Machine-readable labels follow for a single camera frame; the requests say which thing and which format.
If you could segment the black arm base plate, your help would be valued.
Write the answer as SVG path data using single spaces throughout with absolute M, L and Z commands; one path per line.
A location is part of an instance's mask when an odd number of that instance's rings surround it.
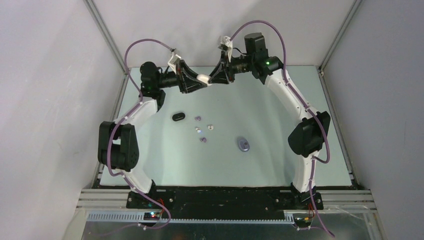
M 228 186 L 164 186 L 154 185 L 147 193 L 131 190 L 127 197 L 127 208 L 136 208 L 142 204 L 152 207 L 145 196 L 163 204 L 169 210 L 175 204 L 258 204 L 264 207 L 274 206 L 278 210 L 323 209 L 322 197 L 316 188 L 312 194 L 308 190 L 299 192 L 293 185 L 265 187 L 228 187 Z

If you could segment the left controller board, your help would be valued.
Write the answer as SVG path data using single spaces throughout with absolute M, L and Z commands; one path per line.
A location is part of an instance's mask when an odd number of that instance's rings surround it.
M 144 221 L 159 221 L 161 219 L 160 212 L 146 212 L 143 216 Z

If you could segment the controller board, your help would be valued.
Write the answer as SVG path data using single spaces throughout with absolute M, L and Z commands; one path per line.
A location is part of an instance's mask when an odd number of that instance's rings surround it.
M 146 212 L 143 216 L 144 221 L 159 221 L 161 219 L 160 212 Z
M 309 228 L 312 225 L 314 218 L 313 217 L 295 217 L 294 226 L 296 228 Z

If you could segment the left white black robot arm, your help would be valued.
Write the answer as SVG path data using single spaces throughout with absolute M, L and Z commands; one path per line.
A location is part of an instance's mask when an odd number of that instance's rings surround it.
M 183 60 L 167 69 L 147 61 L 139 72 L 137 102 L 120 118 L 99 126 L 97 158 L 111 176 L 121 176 L 134 192 L 141 192 L 138 201 L 145 208 L 153 208 L 158 202 L 158 194 L 151 190 L 154 181 L 146 173 L 133 173 L 140 159 L 137 130 L 162 108 L 165 88 L 179 87 L 183 93 L 191 93 L 211 85 L 212 77 L 194 72 Z

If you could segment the black earbud charging case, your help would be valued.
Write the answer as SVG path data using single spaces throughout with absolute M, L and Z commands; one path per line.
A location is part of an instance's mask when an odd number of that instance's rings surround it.
M 171 119 L 174 122 L 182 121 L 186 118 L 186 114 L 184 112 L 178 112 L 172 115 Z

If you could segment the purple earbud charging case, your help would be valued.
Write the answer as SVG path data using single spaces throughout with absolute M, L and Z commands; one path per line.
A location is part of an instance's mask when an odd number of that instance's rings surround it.
M 239 136 L 237 138 L 236 142 L 237 142 L 237 146 L 238 146 L 238 148 L 241 152 L 245 153 L 245 152 L 248 152 L 250 150 L 250 144 L 245 137 Z

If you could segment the right controller board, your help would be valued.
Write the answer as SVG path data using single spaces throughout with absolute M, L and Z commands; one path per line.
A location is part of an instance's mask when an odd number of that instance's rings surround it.
M 295 217 L 294 226 L 296 228 L 309 228 L 312 225 L 314 218 L 313 217 Z

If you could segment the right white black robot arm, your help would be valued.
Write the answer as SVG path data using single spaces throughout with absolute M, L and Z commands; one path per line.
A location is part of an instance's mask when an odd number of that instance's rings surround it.
M 291 194 L 290 201 L 295 208 L 304 209 L 311 202 L 308 192 L 315 186 L 320 150 L 325 147 L 327 152 L 330 151 L 330 114 L 318 111 L 306 100 L 290 78 L 284 61 L 269 55 L 265 38 L 260 32 L 247 34 L 244 43 L 245 54 L 234 57 L 232 38 L 223 36 L 218 45 L 221 50 L 218 64 L 209 75 L 197 79 L 207 86 L 229 84 L 237 74 L 250 72 L 278 98 L 295 124 L 288 136 L 288 145 L 299 158 L 292 181 L 296 191 Z

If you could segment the white earbud charging case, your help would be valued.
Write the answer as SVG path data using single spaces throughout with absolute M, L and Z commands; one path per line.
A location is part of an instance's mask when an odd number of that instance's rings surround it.
M 198 75 L 196 76 L 196 79 L 197 79 L 199 82 L 201 82 L 201 83 L 203 83 L 203 84 L 205 84 L 205 85 L 207 85 L 207 86 L 210 86 L 210 85 L 211 85 L 211 83 L 210 83 L 210 79 L 211 79 L 211 77 L 210 77 L 209 75 L 205 75 L 205 74 L 198 74 Z

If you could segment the aluminium frame rail front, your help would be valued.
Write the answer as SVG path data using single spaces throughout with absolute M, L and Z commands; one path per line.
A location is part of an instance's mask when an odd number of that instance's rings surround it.
M 129 189 L 84 189 L 77 207 L 88 211 L 93 221 L 147 223 L 294 223 L 294 214 L 317 217 L 318 214 L 374 213 L 377 208 L 369 190 L 323 190 L 323 209 L 277 209 L 261 204 L 197 204 L 177 203 L 171 209 L 158 201 L 135 208 L 127 208 Z M 144 214 L 161 213 L 160 220 L 145 221 Z

